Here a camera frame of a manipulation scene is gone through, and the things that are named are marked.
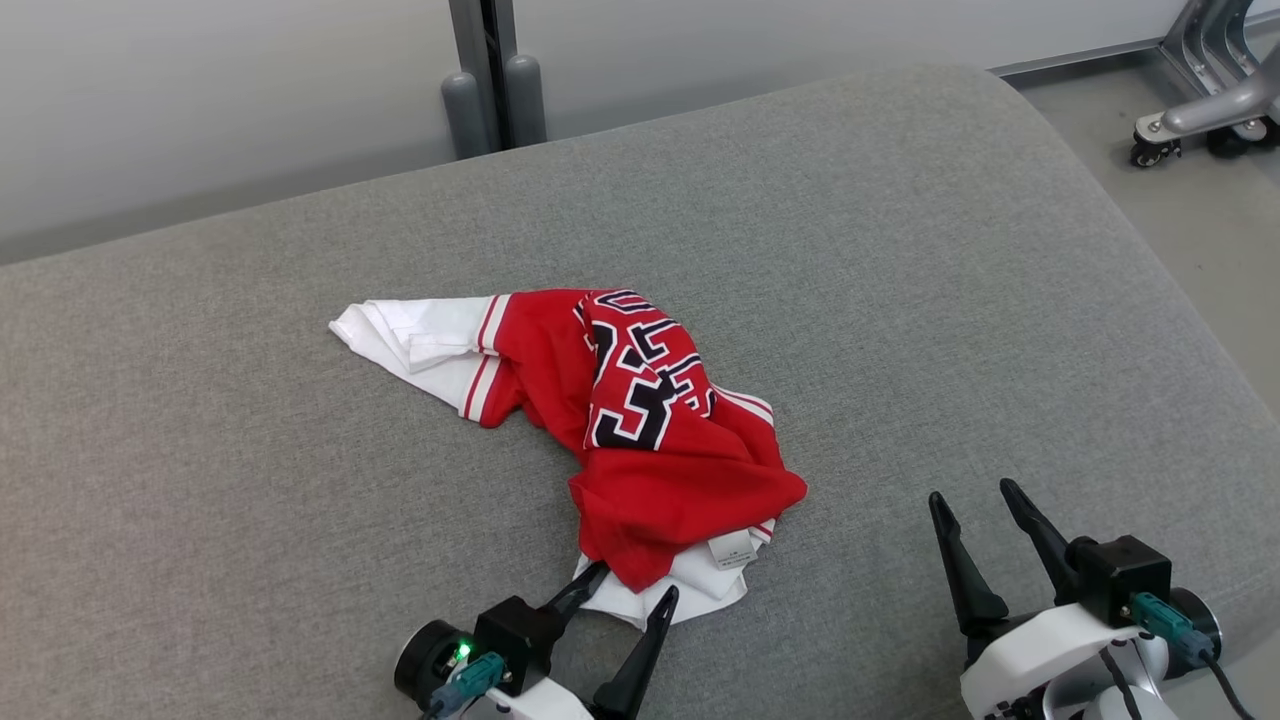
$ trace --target metal leg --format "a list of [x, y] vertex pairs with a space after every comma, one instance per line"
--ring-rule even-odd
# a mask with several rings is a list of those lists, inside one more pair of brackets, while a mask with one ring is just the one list
[[[1215, 19], [1206, 40], [1213, 58], [1238, 81], [1258, 72], [1262, 65], [1244, 38], [1244, 17], [1252, 4], [1253, 0], [1231, 0], [1226, 10]], [[1280, 100], [1274, 100], [1266, 113], [1280, 123]]]
[[[1160, 51], [1201, 99], [1138, 119], [1138, 145], [1130, 154], [1135, 165], [1155, 165], [1171, 151], [1180, 151], [1180, 138], [1201, 132], [1210, 132], [1211, 152], [1239, 155], [1248, 142], [1266, 137], [1267, 124], [1260, 118], [1280, 118], [1280, 51], [1272, 51], [1262, 63], [1249, 53], [1244, 15], [1251, 3], [1190, 0], [1183, 8]], [[1226, 68], [1226, 78], [1210, 61], [1211, 54]], [[1238, 137], [1217, 129], [1225, 127]]]

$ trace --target cable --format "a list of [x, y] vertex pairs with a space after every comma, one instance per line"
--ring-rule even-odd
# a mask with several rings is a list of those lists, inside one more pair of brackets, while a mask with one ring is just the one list
[[1236, 697], [1235, 688], [1231, 687], [1231, 680], [1226, 679], [1226, 673], [1222, 671], [1222, 666], [1217, 664], [1217, 660], [1213, 660], [1213, 655], [1207, 650], [1202, 650], [1201, 660], [1204, 661], [1204, 665], [1208, 665], [1210, 671], [1212, 671], [1213, 676], [1217, 678], [1217, 684], [1222, 685], [1222, 694], [1226, 696], [1226, 702], [1231, 703], [1231, 710], [1240, 716], [1240, 720], [1253, 720], [1249, 711], [1244, 708], [1244, 703], [1242, 703], [1240, 698]]
[[1124, 673], [1120, 671], [1120, 666], [1116, 665], [1116, 659], [1111, 657], [1111, 651], [1102, 648], [1102, 664], [1107, 666], [1107, 671], [1111, 673], [1111, 682], [1120, 688], [1120, 694], [1124, 696], [1124, 706], [1129, 708], [1129, 717], [1133, 720], [1142, 720], [1142, 712], [1138, 710], [1138, 701], [1133, 697], [1133, 691], [1129, 689], [1129, 680], [1125, 680]]

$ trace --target white trim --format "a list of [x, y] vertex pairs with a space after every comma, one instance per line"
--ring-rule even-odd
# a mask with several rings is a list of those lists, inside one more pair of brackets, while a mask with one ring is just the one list
[[[476, 380], [476, 392], [471, 396], [471, 414], [467, 415], [467, 420], [480, 421], [480, 416], [484, 414], [484, 402], [489, 397], [489, 389], [493, 388], [493, 379], [498, 377], [498, 366], [502, 365], [502, 357], [488, 356], [480, 364], [480, 379]], [[462, 400], [462, 407], [466, 409], [466, 398]]]
[[764, 544], [769, 544], [771, 542], [773, 542], [773, 528], [774, 528], [774, 525], [777, 525], [777, 523], [778, 523], [777, 519], [765, 520], [765, 521], [760, 523], [760, 525], [764, 529], [769, 530], [768, 533], [762, 533], [760, 529], [756, 528], [756, 527], [754, 527], [754, 525], [750, 527], [750, 528], [748, 528], [746, 532], [751, 533], [751, 537], [754, 537], [755, 539], [763, 542]]
[[724, 389], [721, 386], [717, 386], [714, 383], [713, 383], [713, 387], [716, 389], [718, 389], [723, 395], [732, 395], [733, 397], [736, 397], [739, 400], [748, 400], [748, 401], [753, 401], [753, 402], [759, 402], [760, 405], [763, 405], [768, 410], [769, 415], [773, 414], [773, 406], [769, 405], [768, 402], [765, 402], [763, 398], [755, 397], [754, 395], [748, 395], [745, 392], [732, 392], [732, 391]]
[[[772, 407], [769, 407], [769, 410], [765, 410], [764, 407], [760, 407], [759, 405], [755, 405], [753, 402], [748, 402], [746, 400], [742, 400], [744, 396], [741, 393], [728, 392], [727, 389], [724, 389], [724, 388], [722, 388], [719, 386], [712, 386], [712, 387], [716, 388], [716, 392], [718, 392], [719, 396], [721, 396], [721, 398], [723, 398], [724, 401], [732, 402], [733, 405], [737, 405], [739, 407], [746, 410], [748, 413], [750, 413], [750, 414], [755, 415], [756, 418], [759, 418], [759, 419], [764, 420], [765, 423], [768, 423], [771, 428], [773, 427], [773, 411], [772, 411], [773, 409]], [[763, 400], [759, 400], [759, 398], [754, 398], [753, 397], [751, 400], [759, 401], [765, 407], [768, 407], [768, 405], [769, 405], [768, 402], [764, 402]]]
[[511, 295], [495, 295], [493, 304], [493, 313], [489, 314], [489, 324], [484, 329], [484, 337], [480, 338], [480, 346], [486, 351], [494, 351], [493, 342], [498, 337], [498, 325], [502, 324], [502, 316], [507, 313], [507, 302], [511, 301]]

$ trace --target clothing label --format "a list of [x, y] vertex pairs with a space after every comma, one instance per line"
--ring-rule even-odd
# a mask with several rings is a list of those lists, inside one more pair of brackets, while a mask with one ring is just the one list
[[755, 560], [755, 546], [751, 544], [751, 533], [748, 530], [735, 530], [707, 541], [712, 548], [712, 557], [721, 570], [741, 568]]

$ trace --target gray fabric surface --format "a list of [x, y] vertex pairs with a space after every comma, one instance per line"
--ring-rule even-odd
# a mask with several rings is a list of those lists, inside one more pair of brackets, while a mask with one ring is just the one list
[[[810, 483], [643, 717], [960, 717], [943, 491], [1015, 612], [996, 480], [1275, 629], [1280, 433], [1048, 126], [966, 69], [868, 74], [0, 269], [0, 716], [408, 719], [433, 618], [548, 597], [570, 455], [365, 361], [369, 297], [631, 286], [769, 400]], [[636, 633], [576, 621], [590, 693]]]

